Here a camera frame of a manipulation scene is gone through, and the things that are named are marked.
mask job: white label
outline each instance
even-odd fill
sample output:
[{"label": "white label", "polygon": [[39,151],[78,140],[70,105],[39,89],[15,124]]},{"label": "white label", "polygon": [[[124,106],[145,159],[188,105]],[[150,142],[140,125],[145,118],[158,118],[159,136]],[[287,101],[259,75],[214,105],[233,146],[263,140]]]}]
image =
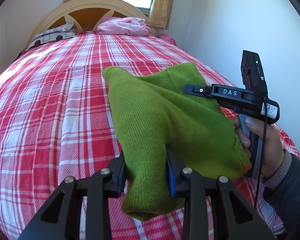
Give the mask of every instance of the white label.
[{"label": "white label", "polygon": [[[272,119],[275,119],[277,116],[278,108],[276,106],[273,106],[271,104],[267,104],[267,116],[269,116]],[[265,115],[265,104],[262,104],[262,110],[261,114]]]}]

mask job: dark blue jacket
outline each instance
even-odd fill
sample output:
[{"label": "dark blue jacket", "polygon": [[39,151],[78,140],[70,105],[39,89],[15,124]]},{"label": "dark blue jacket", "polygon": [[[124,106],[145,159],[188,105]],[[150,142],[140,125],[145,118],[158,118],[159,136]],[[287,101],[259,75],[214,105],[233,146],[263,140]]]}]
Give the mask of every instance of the dark blue jacket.
[{"label": "dark blue jacket", "polygon": [[290,168],[281,184],[275,190],[266,187],[263,197],[290,232],[300,217],[300,161],[295,155],[292,155]]}]

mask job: screw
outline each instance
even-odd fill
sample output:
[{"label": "screw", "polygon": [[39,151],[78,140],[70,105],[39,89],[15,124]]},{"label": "screw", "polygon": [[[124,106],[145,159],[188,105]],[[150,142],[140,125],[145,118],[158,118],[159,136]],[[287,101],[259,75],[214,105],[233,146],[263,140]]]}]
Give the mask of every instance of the screw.
[{"label": "screw", "polygon": [[100,170],[100,173],[101,173],[102,175],[107,175],[107,174],[110,173],[110,169],[108,169],[108,168],[103,168],[103,169]]},{"label": "screw", "polygon": [[192,173],[192,169],[191,168],[189,168],[189,167],[185,167],[185,168],[183,168],[183,170],[182,170],[182,172],[184,173],[184,174],[191,174]]},{"label": "screw", "polygon": [[220,180],[220,182],[222,182],[222,183],[227,183],[227,182],[229,181],[229,179],[228,179],[227,176],[221,176],[221,177],[219,178],[219,180]]},{"label": "screw", "polygon": [[72,176],[66,177],[64,179],[64,182],[65,183],[72,183],[72,182],[74,182],[74,177],[72,177]]}]

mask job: red and white plaid blanket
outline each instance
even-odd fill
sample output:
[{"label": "red and white plaid blanket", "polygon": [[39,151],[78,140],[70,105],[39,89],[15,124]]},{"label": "red and white plaid blanket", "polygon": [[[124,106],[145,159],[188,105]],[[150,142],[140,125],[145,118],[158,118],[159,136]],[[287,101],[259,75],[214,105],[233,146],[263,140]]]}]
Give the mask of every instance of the red and white plaid blanket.
[{"label": "red and white plaid blanket", "polygon": [[[0,228],[17,239],[61,181],[93,175],[119,156],[104,68],[134,75],[192,61],[208,84],[232,85],[187,52],[156,37],[102,36],[93,32],[34,48],[0,76]],[[231,111],[223,109],[232,118]],[[279,128],[282,145],[299,156]],[[235,182],[253,202],[256,182]],[[282,222],[259,193],[258,210],[273,230]],[[124,196],[109,201],[113,239],[181,239],[183,210],[141,223],[121,212]],[[211,221],[211,208],[208,208]],[[84,238],[85,213],[80,237]],[[210,236],[213,227],[209,225]]]}]

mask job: gray knit cuff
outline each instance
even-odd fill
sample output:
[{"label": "gray knit cuff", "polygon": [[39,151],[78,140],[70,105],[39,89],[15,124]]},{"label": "gray knit cuff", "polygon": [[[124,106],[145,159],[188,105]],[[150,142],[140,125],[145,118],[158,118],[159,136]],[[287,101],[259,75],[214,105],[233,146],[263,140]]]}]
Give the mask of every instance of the gray knit cuff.
[{"label": "gray knit cuff", "polygon": [[268,180],[262,179],[262,183],[271,189],[275,189],[279,186],[281,181],[283,181],[284,177],[287,175],[288,170],[291,165],[292,157],[291,154],[284,149],[285,157],[277,172]]}]

